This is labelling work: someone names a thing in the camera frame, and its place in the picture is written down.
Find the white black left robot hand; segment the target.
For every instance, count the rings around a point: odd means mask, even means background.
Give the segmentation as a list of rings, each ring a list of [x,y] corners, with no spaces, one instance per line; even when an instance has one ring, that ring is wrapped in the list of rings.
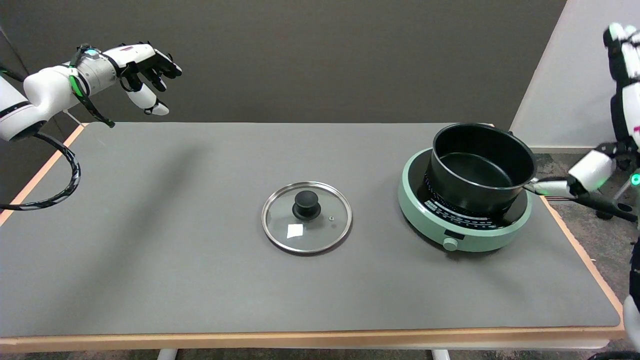
[[[140,75],[160,92],[167,90],[164,78],[176,79],[183,71],[170,54],[154,48],[149,42],[122,44],[102,53],[115,68],[116,79],[128,98],[144,114],[166,116],[170,110],[155,91],[142,82]]]

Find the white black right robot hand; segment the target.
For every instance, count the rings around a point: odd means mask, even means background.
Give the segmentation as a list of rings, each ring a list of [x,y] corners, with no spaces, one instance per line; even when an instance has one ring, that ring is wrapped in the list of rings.
[[[615,94],[610,101],[615,141],[595,146],[569,169],[564,178],[531,180],[524,186],[527,191],[541,196],[578,199],[604,185],[617,168],[619,158],[639,157],[639,30],[633,25],[610,23],[602,37],[609,72],[615,82]]]

